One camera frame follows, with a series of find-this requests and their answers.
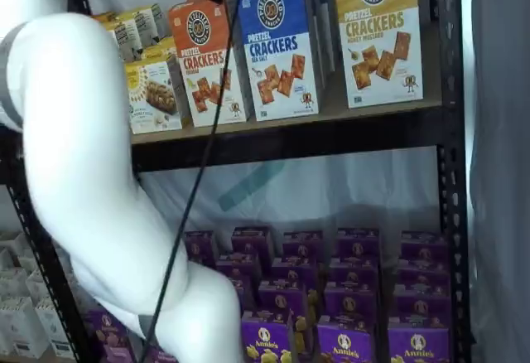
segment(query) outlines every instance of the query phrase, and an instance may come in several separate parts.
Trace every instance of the cracker image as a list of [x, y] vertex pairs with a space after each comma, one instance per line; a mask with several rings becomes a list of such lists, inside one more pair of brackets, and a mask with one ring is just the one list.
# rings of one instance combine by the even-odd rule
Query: cracker image
[[221, 86], [215, 81], [213, 81], [211, 90], [212, 90], [212, 93], [208, 97], [208, 100], [212, 104], [219, 104], [219, 99], [221, 97]]
[[396, 57], [394, 54], [388, 51], [383, 51], [376, 74], [382, 79], [390, 80], [395, 65]]
[[372, 85], [368, 62], [358, 63], [357, 65], [351, 66], [351, 68], [354, 72], [355, 84], [357, 84], [357, 88], [359, 90], [362, 90]]
[[291, 88], [294, 77], [290, 71], [282, 70], [282, 77], [280, 77], [280, 84], [278, 85], [278, 92], [284, 94], [287, 98], [291, 96]]
[[262, 80], [258, 82], [259, 94], [262, 97], [263, 104], [270, 104], [274, 102], [274, 97], [272, 96], [272, 90], [269, 86], [268, 80]]
[[199, 87], [199, 92], [204, 97], [204, 99], [212, 93], [210, 89], [210, 83], [206, 79], [206, 77], [203, 77], [202, 79], [197, 80], [197, 86]]
[[291, 73], [297, 79], [304, 80], [304, 70], [306, 69], [306, 57], [303, 55], [292, 55]]
[[[219, 80], [223, 79], [223, 68], [219, 70]], [[232, 82], [232, 70], [226, 70], [226, 77], [224, 77], [224, 90], [230, 91], [230, 83]]]
[[408, 49], [411, 45], [411, 33], [398, 31], [396, 35], [396, 45], [394, 46], [394, 56], [396, 59], [406, 61], [408, 58]]
[[363, 59], [369, 65], [369, 72], [376, 71], [379, 65], [379, 55], [375, 46], [369, 46], [363, 51]]
[[149, 80], [146, 87], [146, 101], [161, 112], [176, 113], [175, 95], [173, 90], [165, 85]]
[[278, 85], [280, 84], [280, 75], [278, 74], [276, 65], [270, 65], [267, 69], [265, 69], [265, 76], [268, 80], [268, 87], [271, 90], [278, 88]]
[[203, 95], [200, 91], [194, 91], [191, 94], [193, 95], [193, 101], [195, 102], [195, 107], [199, 113], [208, 110], [205, 99], [203, 98]]

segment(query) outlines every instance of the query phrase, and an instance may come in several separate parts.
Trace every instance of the cardboard box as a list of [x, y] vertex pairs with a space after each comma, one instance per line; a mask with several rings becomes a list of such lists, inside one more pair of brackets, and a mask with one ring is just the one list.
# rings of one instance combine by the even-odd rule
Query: cardboard box
[[242, 0], [239, 17], [258, 121], [319, 113], [313, 0]]
[[119, 56], [124, 62], [133, 62], [140, 59], [140, 53], [134, 49], [133, 40], [129, 37], [127, 28], [121, 21], [103, 22], [102, 25], [116, 43]]
[[183, 129], [190, 110], [181, 71], [174, 56], [125, 65], [132, 133]]
[[316, 318], [314, 313], [311, 317], [306, 286], [298, 281], [279, 278], [263, 280], [258, 292], [265, 308], [288, 308], [291, 311], [296, 352], [301, 357], [311, 356], [314, 347], [312, 327], [316, 323]]
[[41, 320], [55, 354], [59, 357], [74, 359], [74, 352], [70, 347], [65, 329], [60, 322], [51, 298], [43, 298], [36, 305], [36, 314]]
[[443, 318], [391, 313], [388, 344], [392, 362], [451, 361], [449, 328]]
[[232, 248], [239, 253], [256, 253], [265, 274], [271, 272], [274, 259], [272, 233], [266, 226], [248, 226], [235, 228], [232, 233]]
[[434, 233], [403, 231], [401, 256], [404, 259], [433, 260], [445, 264], [449, 257], [447, 241], [442, 235]]
[[[220, 101], [229, 37], [224, 5], [209, 0], [185, 2], [174, 6], [169, 18], [193, 124], [196, 127], [212, 125]], [[235, 42], [232, 45], [219, 124], [242, 123], [252, 113], [242, 49]]]
[[39, 359], [48, 347], [48, 338], [29, 297], [0, 302], [0, 317], [18, 355]]
[[250, 361], [298, 362], [288, 310], [246, 311], [241, 318], [241, 333]]
[[336, 0], [348, 106], [423, 98], [417, 0]]
[[318, 337], [323, 363], [376, 361], [374, 327], [370, 321], [324, 315], [318, 322]]
[[324, 290], [327, 313], [338, 316], [355, 313], [374, 322], [377, 319], [377, 295], [368, 284], [328, 282]]
[[0, 295], [9, 297], [30, 297], [26, 286], [27, 273], [22, 268], [0, 271]]
[[166, 37], [155, 46], [149, 46], [142, 52], [142, 59], [167, 57], [168, 55], [176, 56], [176, 46], [173, 37]]
[[219, 259], [219, 247], [212, 230], [185, 232], [184, 243], [190, 259], [215, 269], [215, 263]]

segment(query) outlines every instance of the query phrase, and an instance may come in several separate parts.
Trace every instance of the pretzel crackers box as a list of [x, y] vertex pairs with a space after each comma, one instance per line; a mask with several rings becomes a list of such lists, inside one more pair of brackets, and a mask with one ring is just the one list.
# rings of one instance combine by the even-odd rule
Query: pretzel crackers box
[[258, 121], [317, 114], [321, 89], [311, 0], [241, 0], [239, 16]]
[[337, 0], [350, 108], [423, 98], [417, 0]]
[[[191, 117], [196, 127], [212, 125], [220, 101], [229, 22], [223, 5], [185, 2], [169, 12]], [[242, 123], [252, 111], [243, 48], [233, 44], [224, 79], [219, 124]]]

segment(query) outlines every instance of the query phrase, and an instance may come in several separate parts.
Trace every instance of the purple box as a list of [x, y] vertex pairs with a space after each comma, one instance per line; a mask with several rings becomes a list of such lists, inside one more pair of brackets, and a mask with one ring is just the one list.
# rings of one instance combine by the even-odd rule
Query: purple box
[[324, 262], [324, 237], [322, 230], [286, 232], [283, 234], [283, 255], [314, 258]]
[[246, 311], [241, 332], [250, 361], [298, 361], [288, 310]]
[[380, 255], [378, 229], [339, 228], [336, 243], [336, 253], [340, 257]]
[[392, 362], [449, 363], [449, 325], [438, 317], [391, 314], [388, 344]]
[[397, 283], [418, 283], [449, 287], [449, 270], [446, 264], [425, 260], [399, 259], [396, 268]]
[[89, 312], [96, 336], [103, 344], [107, 360], [111, 363], [133, 363], [133, 349], [127, 328], [104, 309]]
[[447, 241], [442, 235], [428, 232], [403, 231], [401, 256], [404, 259], [448, 262]]
[[249, 276], [254, 289], [258, 288], [262, 279], [261, 266], [255, 253], [220, 255], [217, 260], [217, 270], [226, 276]]
[[306, 285], [310, 307], [319, 316], [322, 288], [315, 259], [301, 257], [278, 257], [272, 261], [272, 276], [300, 280]]
[[256, 308], [254, 301], [252, 282], [249, 276], [230, 276], [229, 280], [232, 282], [239, 298], [239, 306], [241, 312], [252, 311]]
[[331, 282], [368, 284], [378, 289], [378, 259], [375, 257], [334, 257], [330, 261]]
[[394, 286], [393, 310], [401, 313], [449, 317], [449, 287], [423, 283], [397, 283]]
[[185, 232], [184, 243], [191, 261], [215, 269], [219, 248], [212, 230]]
[[318, 323], [321, 361], [323, 363], [375, 361], [373, 331], [373, 324], [362, 318], [322, 316]]
[[375, 321], [377, 294], [368, 284], [328, 282], [325, 286], [325, 310], [331, 316], [357, 313]]
[[309, 356], [314, 346], [312, 327], [316, 319], [310, 314], [306, 286], [286, 278], [263, 280], [259, 285], [259, 297], [266, 308], [289, 308], [296, 351], [301, 356]]
[[274, 245], [271, 231], [266, 226], [235, 228], [232, 234], [232, 248], [239, 253], [257, 253], [263, 272], [270, 273]]

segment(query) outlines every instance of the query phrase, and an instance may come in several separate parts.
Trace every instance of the yellow cracker box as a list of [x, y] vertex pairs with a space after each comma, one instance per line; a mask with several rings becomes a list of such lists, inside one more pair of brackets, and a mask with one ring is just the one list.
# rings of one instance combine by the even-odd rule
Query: yellow cracker box
[[175, 40], [173, 37], [163, 38], [155, 46], [149, 46], [142, 52], [142, 59], [151, 59], [161, 56], [174, 55], [176, 56]]
[[423, 97], [417, 0], [337, 0], [348, 106]]
[[182, 129], [190, 109], [175, 56], [155, 57], [125, 65], [133, 133]]

